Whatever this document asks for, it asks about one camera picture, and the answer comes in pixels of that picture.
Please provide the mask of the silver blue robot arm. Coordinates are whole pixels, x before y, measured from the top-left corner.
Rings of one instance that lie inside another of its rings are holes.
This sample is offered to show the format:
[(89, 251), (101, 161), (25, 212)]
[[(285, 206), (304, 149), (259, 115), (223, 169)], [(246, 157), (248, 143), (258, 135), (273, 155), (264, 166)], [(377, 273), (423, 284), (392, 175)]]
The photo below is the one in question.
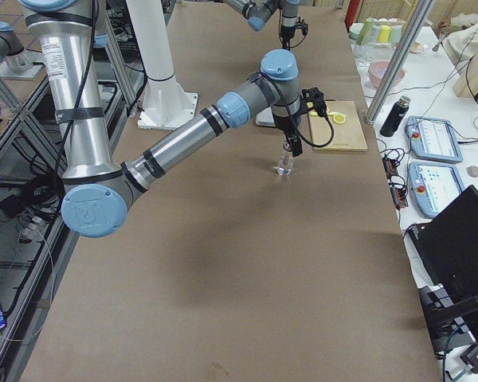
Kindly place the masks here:
[(240, 127), (266, 108), (284, 110), (276, 125), (301, 111), (299, 70), (288, 50), (266, 53), (261, 68), (137, 159), (112, 160), (104, 111), (92, 62), (100, 14), (94, 1), (24, 1), (28, 30), (39, 40), (55, 119), (68, 162), (62, 182), (65, 224), (87, 237), (115, 232), (151, 183), (230, 127)]
[(299, 16), (298, 0), (254, 1), (225, 0), (224, 3), (236, 10), (255, 31), (262, 30), (271, 16), (280, 12), (278, 36), (282, 48), (290, 50), (298, 46), (308, 35), (308, 24)]

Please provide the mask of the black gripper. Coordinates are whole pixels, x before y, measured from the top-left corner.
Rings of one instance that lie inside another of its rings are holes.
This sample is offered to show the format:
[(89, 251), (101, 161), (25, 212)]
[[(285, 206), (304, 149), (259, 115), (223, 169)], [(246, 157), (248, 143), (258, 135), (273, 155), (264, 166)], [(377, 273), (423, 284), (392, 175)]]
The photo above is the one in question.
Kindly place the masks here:
[(301, 155), (303, 153), (302, 143), (296, 133), (296, 127), (300, 125), (301, 117), (299, 115), (293, 115), (292, 117), (272, 116), (275, 128), (283, 131), (285, 134), (283, 149), (287, 152), (292, 152), (293, 156)]
[(283, 41), (283, 49), (290, 50), (290, 40), (295, 36), (295, 27), (282, 25), (280, 27), (280, 38)]

